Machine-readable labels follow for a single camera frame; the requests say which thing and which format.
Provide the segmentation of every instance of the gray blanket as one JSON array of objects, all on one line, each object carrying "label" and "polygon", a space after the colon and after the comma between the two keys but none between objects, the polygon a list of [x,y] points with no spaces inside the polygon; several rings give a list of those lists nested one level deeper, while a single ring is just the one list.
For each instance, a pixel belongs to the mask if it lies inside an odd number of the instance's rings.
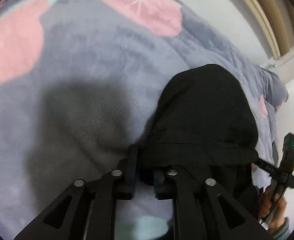
[{"label": "gray blanket", "polygon": [[[179,1],[2,0],[1,236],[13,239],[74,179],[115,168],[130,144],[143,144],[167,82],[209,63],[240,82],[256,150],[273,163],[284,85]],[[259,170],[253,180],[270,183]],[[138,184],[132,202],[118,203],[116,239],[154,239],[171,216],[170,201]]]}]

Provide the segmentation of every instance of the sleeve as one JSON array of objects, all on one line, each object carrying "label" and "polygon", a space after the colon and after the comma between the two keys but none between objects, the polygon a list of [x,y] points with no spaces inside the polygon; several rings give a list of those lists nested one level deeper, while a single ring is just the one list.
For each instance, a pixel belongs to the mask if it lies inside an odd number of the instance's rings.
[{"label": "sleeve", "polygon": [[275,240],[286,240],[290,236],[291,232],[289,231],[289,218],[285,218],[285,223],[272,234]]},{"label": "sleeve", "polygon": [[264,99],[278,110],[282,103],[288,100],[285,85],[275,73],[267,69],[260,68],[260,76],[263,82]]}]

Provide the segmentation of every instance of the blanket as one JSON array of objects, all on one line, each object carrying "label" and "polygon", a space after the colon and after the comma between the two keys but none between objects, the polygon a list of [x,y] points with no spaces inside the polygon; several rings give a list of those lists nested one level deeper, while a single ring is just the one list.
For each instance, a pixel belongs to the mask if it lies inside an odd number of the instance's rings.
[{"label": "blanket", "polygon": [[[73,180],[99,179],[130,144],[143,145],[168,81],[206,64],[239,81],[258,129],[256,150],[274,163],[285,86],[180,1],[2,0],[3,239],[12,240]],[[260,170],[253,181],[270,184]],[[133,201],[118,202],[116,239],[155,239],[171,217],[171,201],[157,202],[138,183]]]}]

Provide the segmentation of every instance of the teal sleeve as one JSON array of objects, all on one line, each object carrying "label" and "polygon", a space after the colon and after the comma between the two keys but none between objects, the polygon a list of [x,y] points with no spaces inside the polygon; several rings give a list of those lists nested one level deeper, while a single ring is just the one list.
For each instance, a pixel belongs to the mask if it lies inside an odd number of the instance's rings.
[{"label": "teal sleeve", "polygon": [[275,240],[286,240],[289,235],[289,218],[285,218],[285,223],[276,231],[272,234]]}]

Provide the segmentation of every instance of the plush blanket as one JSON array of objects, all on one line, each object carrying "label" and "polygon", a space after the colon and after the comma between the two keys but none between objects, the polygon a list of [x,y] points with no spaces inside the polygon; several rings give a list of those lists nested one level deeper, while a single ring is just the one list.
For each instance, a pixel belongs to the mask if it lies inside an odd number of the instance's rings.
[{"label": "plush blanket", "polygon": [[[256,150],[273,163],[284,85],[179,1],[2,0],[4,240],[74,179],[98,179],[126,157],[130,144],[143,145],[167,82],[209,63],[241,84],[259,132]],[[258,187],[270,183],[260,170],[253,180]],[[157,202],[152,188],[139,183],[133,201],[118,203],[116,239],[154,239],[166,233],[171,216],[171,202]]]}]

